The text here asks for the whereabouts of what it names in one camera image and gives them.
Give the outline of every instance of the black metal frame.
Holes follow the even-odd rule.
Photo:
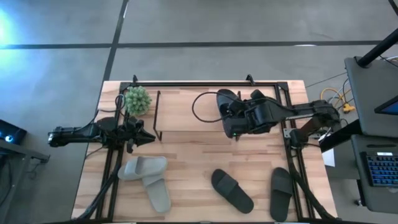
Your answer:
[[[138,82],[137,77],[134,76],[133,78],[133,82],[122,82],[120,84],[119,87],[119,94],[123,94],[124,91],[129,87],[129,86],[151,86],[151,87],[164,87],[164,86],[269,86],[269,87],[273,87],[275,90],[275,95],[277,98],[277,101],[279,103],[282,103],[282,98],[281,98],[281,94],[280,91],[284,92],[285,95],[285,100],[287,102],[287,106],[292,106],[292,102],[290,99],[290,95],[289,95],[289,88],[286,82],[254,82],[254,80],[252,79],[252,77],[250,75],[248,75],[247,81],[242,81],[242,82]],[[160,91],[157,92],[157,99],[159,99],[160,96]],[[117,112],[115,112],[114,117],[116,118],[116,120],[118,121],[120,116],[119,116],[119,110],[122,104],[122,99],[118,99],[117,102]],[[296,127],[295,121],[290,121],[290,125],[292,126],[292,128]],[[286,128],[286,122],[282,122],[282,128]],[[162,132],[160,132],[160,134],[155,130],[155,133],[157,135],[157,137],[159,139],[162,139]],[[288,144],[288,139],[285,138],[284,135],[282,135],[284,138],[284,145],[285,145],[285,151],[286,151],[286,157],[288,161],[293,161],[293,157],[292,157],[292,153],[291,153],[291,148],[289,147]],[[106,156],[106,162],[105,162],[105,166],[104,166],[104,173],[103,173],[103,181],[101,186],[104,185],[104,183],[106,182],[106,180],[109,178],[109,173],[111,172],[111,161],[112,161],[112,157],[113,157],[113,152],[117,150],[118,155],[116,158],[116,165],[115,167],[120,167],[121,165],[121,161],[123,158],[123,148],[119,148],[119,149],[109,149],[108,150],[108,154]],[[305,183],[308,185],[308,179],[307,179],[307,173],[305,170],[305,165],[304,165],[304,161],[303,161],[303,157],[302,157],[302,153],[301,151],[297,151],[297,159],[298,159],[298,166],[299,166],[299,172],[300,175],[303,177],[303,180],[305,181]],[[79,220],[79,223],[104,223],[104,222],[112,222],[113,221],[113,215],[114,215],[114,207],[116,204],[116,196],[117,196],[117,192],[118,192],[118,179],[116,179],[113,182],[113,186],[112,186],[112,191],[111,191],[111,199],[109,202],[109,209],[108,209],[108,215],[106,218],[102,217],[102,213],[103,213],[103,198],[100,201],[100,203],[97,206],[97,213],[95,216],[95,219],[92,220]],[[302,212],[302,205],[300,203],[300,197],[299,197],[299,190],[297,187],[297,184],[294,183],[294,203],[295,203],[295,210],[296,210],[296,214],[297,214],[297,219],[300,222],[304,217],[303,217],[303,212]],[[310,203],[310,201],[308,200],[308,198],[304,195],[306,201],[307,201],[307,210],[308,210],[308,214],[310,218],[315,218],[315,213],[314,213],[314,209]],[[69,222],[65,222],[65,223],[74,223],[76,220],[71,220]]]

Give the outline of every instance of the gray slide sandal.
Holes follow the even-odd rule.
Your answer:
[[[118,177],[122,180],[137,180],[151,175],[162,174],[167,167],[165,157],[139,156],[120,167]]]
[[[167,191],[164,175],[153,175],[142,178],[150,203],[156,212],[168,212],[171,207],[169,192]]]

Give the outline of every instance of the desk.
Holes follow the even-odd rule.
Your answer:
[[[287,81],[287,83],[293,104],[308,102],[303,81]],[[115,81],[104,82],[98,104],[99,109],[115,109],[114,99],[119,93],[120,84],[121,82]],[[175,125],[168,124],[167,120],[161,121],[168,117],[166,114],[160,114],[163,110],[162,102],[160,101],[158,129],[162,128],[164,130],[162,141],[156,140],[156,142],[136,147],[132,154],[124,151],[123,164],[136,156],[166,157],[169,164],[165,172],[165,178],[172,201],[172,208],[166,214],[156,213],[150,205],[140,180],[119,181],[113,218],[115,222],[273,221],[269,213],[271,172],[275,167],[288,169],[281,126],[278,125],[272,128],[271,132],[266,134],[243,135],[239,141],[228,139],[222,132],[218,134],[218,132],[210,131],[212,129],[222,131],[220,130],[221,123],[198,123],[190,112],[192,105],[190,100],[204,91],[217,91],[220,88],[228,88],[235,93],[240,91],[242,99],[248,98],[250,93],[256,88],[267,96],[275,97],[275,89],[273,87],[263,86],[146,87],[153,99],[149,112],[140,117],[145,122],[146,131],[154,134],[152,127],[158,91],[161,92],[161,96],[166,96],[166,98],[168,98],[168,94],[175,95],[168,98],[168,100],[176,100],[178,95],[183,95],[181,100],[187,102],[186,105],[183,104],[186,106],[186,113],[183,114],[183,119],[179,119],[179,123]],[[210,113],[209,116],[213,116],[214,111],[209,112],[209,110],[198,108],[197,113],[206,119],[206,114],[202,113]],[[106,116],[113,116],[113,114],[99,112],[96,119]],[[298,127],[301,127],[305,122],[305,120],[297,122]],[[178,128],[183,127],[182,124],[192,125],[195,128],[189,131],[178,131]],[[100,145],[98,144],[89,144],[87,153],[99,147]],[[106,154],[107,152],[104,149],[92,154],[85,161],[72,217],[77,217],[83,213],[98,193]],[[305,159],[311,190],[328,212],[336,216],[335,204],[319,148],[306,148],[303,151],[303,158]],[[225,170],[235,178],[241,188],[253,199],[254,210],[251,213],[243,214],[238,212],[215,192],[211,186],[210,177],[211,173],[217,168]],[[105,198],[103,212],[105,214],[109,207],[109,195],[110,190]],[[305,210],[305,200],[301,190],[300,201],[303,210]],[[296,220],[295,206],[292,199],[287,221]]]

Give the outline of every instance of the concrete floor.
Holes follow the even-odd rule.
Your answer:
[[[122,2],[3,0],[0,46],[110,44]],[[381,40],[397,22],[387,0],[131,0],[120,43]],[[372,47],[118,49],[109,79],[131,80],[136,74],[140,80],[241,80],[250,73],[257,80],[304,80],[310,85],[344,72],[345,57],[363,55]],[[384,55],[398,55],[398,47]],[[49,148],[47,132],[92,118],[108,56],[109,49],[0,50],[0,119],[29,132],[24,145],[51,154],[37,178],[25,180],[9,223],[70,218],[86,144]],[[308,98],[319,99],[322,89],[340,88],[345,80],[342,75],[311,86]],[[356,114],[344,118],[353,121]],[[330,183],[342,219],[396,223],[398,215],[353,204],[358,198],[355,181],[330,177]]]

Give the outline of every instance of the black slide sandal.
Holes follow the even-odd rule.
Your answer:
[[[211,184],[214,189],[223,196],[231,205],[242,213],[250,213],[254,203],[242,190],[238,182],[221,169],[214,171],[211,175]]]
[[[271,177],[271,217],[277,222],[284,222],[289,211],[290,198],[293,195],[293,180],[290,174],[278,167]]]

